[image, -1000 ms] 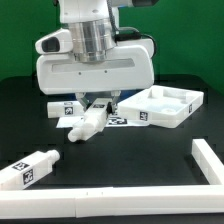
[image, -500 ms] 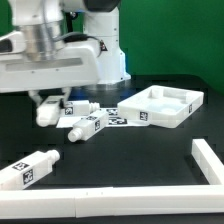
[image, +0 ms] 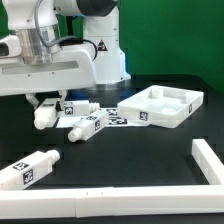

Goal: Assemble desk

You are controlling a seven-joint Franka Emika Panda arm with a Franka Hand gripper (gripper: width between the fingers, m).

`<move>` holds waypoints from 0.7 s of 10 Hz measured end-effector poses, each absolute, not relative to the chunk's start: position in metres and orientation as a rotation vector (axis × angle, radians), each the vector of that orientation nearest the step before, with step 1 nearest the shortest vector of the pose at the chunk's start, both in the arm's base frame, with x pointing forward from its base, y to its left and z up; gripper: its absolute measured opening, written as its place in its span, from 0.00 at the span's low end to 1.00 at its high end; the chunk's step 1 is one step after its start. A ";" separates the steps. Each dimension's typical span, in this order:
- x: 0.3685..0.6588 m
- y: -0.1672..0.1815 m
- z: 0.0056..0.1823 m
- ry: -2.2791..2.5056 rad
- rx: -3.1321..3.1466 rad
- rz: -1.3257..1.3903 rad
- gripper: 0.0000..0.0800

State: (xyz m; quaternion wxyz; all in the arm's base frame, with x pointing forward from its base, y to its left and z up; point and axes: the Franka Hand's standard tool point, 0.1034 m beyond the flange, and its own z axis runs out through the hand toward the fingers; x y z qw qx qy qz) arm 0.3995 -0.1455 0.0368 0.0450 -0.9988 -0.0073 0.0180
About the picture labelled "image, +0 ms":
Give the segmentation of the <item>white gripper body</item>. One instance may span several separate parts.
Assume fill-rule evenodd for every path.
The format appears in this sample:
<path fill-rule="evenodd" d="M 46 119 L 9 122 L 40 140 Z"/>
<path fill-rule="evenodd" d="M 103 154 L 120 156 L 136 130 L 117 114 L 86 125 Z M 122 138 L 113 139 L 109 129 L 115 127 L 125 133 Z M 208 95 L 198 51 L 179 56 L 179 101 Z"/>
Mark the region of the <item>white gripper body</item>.
<path fill-rule="evenodd" d="M 63 46 L 49 64 L 27 65 L 15 35 L 0 39 L 0 96 L 52 92 L 96 84 L 95 50 L 84 43 Z"/>

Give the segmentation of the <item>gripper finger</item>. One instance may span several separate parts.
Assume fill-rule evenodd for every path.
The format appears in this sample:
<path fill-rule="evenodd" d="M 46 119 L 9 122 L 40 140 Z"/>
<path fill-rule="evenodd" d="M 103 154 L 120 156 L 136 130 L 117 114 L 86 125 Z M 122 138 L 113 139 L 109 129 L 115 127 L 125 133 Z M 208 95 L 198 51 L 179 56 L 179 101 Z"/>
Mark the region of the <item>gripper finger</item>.
<path fill-rule="evenodd" d="M 64 101 L 67 97 L 67 90 L 60 90 L 59 95 L 60 99 L 56 103 L 56 110 L 57 111 L 63 111 L 64 110 Z"/>
<path fill-rule="evenodd" d="M 26 99 L 34 108 L 38 107 L 39 101 L 33 93 L 26 94 Z"/>

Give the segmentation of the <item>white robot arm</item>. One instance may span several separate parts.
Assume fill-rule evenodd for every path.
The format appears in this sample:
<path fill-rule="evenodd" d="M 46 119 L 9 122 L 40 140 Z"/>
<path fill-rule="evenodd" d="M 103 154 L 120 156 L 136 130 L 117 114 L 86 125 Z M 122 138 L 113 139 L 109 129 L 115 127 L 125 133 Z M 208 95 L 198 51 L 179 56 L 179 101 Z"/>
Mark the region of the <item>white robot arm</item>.
<path fill-rule="evenodd" d="M 0 96 L 116 86 L 130 79 L 119 46 L 119 0 L 0 0 Z"/>

